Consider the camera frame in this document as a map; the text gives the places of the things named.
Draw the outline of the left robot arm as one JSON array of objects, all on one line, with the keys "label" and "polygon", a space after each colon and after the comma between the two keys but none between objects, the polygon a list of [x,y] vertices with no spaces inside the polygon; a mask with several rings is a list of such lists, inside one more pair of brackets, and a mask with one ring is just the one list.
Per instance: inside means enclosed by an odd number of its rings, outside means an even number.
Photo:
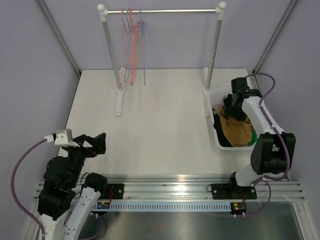
[{"label": "left robot arm", "polygon": [[90,173],[84,182],[79,200],[71,215],[71,203],[77,195],[77,186],[87,158],[95,158],[106,152],[106,133],[95,137],[85,134],[76,138],[68,129],[59,130],[45,137],[47,142],[67,151],[67,156],[56,156],[49,160],[43,175],[44,185],[38,196],[38,213],[43,225],[44,240],[76,240],[92,207],[98,199],[108,194],[107,177]]}]

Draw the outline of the green tank top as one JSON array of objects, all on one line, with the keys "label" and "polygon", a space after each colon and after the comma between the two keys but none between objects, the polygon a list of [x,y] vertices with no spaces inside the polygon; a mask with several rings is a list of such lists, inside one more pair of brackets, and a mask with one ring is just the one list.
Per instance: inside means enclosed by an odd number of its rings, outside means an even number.
[{"label": "green tank top", "polygon": [[251,141],[247,144],[248,147],[253,146],[253,145],[257,142],[257,140],[258,140],[256,131],[255,131],[254,129],[252,129],[251,132],[252,132],[252,139],[251,139]]}]

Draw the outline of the black tank top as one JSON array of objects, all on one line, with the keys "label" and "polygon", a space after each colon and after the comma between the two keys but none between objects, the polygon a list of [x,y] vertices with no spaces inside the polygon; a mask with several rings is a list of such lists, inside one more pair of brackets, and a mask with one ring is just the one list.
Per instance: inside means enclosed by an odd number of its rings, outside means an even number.
[{"label": "black tank top", "polygon": [[[214,124],[213,124],[213,127],[214,129],[216,130],[216,133],[217,133],[217,138],[218,138],[218,142],[219,144],[222,146],[222,147],[235,147],[234,145],[232,145],[228,139],[226,138],[224,132],[223,132],[223,126],[221,124],[221,121],[220,121],[220,115],[218,114],[219,113],[219,109],[220,108],[223,108],[225,107],[225,99],[227,99],[228,101],[232,99],[232,95],[231,94],[228,94],[228,95],[225,95],[223,98],[222,98],[222,101],[221,101],[221,104],[218,104],[216,105],[213,109],[212,109],[212,113],[213,113],[213,118],[214,118]],[[224,110],[221,110],[222,112],[222,117],[226,118],[225,121],[230,121],[232,119],[233,116],[231,116],[230,114],[227,114],[226,112],[224,112]]]}]

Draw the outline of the brown tank top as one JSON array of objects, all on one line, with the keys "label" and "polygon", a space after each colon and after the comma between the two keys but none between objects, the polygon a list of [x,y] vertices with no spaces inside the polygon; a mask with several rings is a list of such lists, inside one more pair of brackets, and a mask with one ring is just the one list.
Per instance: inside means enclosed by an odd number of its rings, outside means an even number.
[{"label": "brown tank top", "polygon": [[246,116],[244,121],[239,121],[232,116],[224,115],[225,107],[221,105],[217,110],[222,132],[232,147],[247,146],[253,138],[252,124]]}]

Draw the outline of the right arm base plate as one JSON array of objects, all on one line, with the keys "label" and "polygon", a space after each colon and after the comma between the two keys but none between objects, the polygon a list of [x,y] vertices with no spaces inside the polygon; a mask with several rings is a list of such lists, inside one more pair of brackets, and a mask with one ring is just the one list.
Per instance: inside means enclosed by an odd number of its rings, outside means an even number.
[{"label": "right arm base plate", "polygon": [[214,200],[256,200],[257,193],[254,187],[234,186],[227,183],[213,183],[208,185],[209,192]]}]

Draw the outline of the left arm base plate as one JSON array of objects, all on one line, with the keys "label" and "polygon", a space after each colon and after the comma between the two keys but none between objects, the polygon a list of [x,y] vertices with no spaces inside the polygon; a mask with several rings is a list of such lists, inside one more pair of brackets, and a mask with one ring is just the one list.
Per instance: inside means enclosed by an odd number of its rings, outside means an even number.
[{"label": "left arm base plate", "polygon": [[123,183],[108,183],[106,187],[102,189],[100,199],[109,200],[122,200],[124,197],[125,185]]}]

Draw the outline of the blue hanger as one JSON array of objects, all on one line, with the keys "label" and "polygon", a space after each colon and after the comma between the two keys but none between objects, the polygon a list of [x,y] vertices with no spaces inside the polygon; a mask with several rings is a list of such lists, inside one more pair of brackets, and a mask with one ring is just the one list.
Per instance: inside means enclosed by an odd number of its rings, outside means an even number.
[{"label": "blue hanger", "polygon": [[145,22],[142,20],[142,10],[139,10],[139,19],[141,23],[141,42],[142,42],[142,71],[143,71],[143,84],[146,85],[146,30]]},{"label": "blue hanger", "polygon": [[129,53],[128,53],[128,64],[129,64],[129,73],[127,79],[130,82],[130,85],[134,85],[134,69],[133,69],[133,56],[134,56],[134,34],[135,34],[135,27],[134,27],[134,21],[133,21],[133,10],[129,8],[127,10],[127,22],[129,26],[129,38],[128,38],[128,44],[129,44]]}]

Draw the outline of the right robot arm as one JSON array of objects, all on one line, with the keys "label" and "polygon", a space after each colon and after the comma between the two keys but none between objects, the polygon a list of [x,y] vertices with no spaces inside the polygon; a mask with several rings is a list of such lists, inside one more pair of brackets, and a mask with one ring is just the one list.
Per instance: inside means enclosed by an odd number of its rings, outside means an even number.
[{"label": "right robot arm", "polygon": [[233,199],[250,195],[262,180],[282,181],[292,166],[296,137],[286,133],[267,110],[258,89],[251,89],[245,77],[231,80],[231,96],[224,100],[223,113],[242,120],[248,117],[257,134],[250,163],[234,172],[227,183],[227,193]]}]

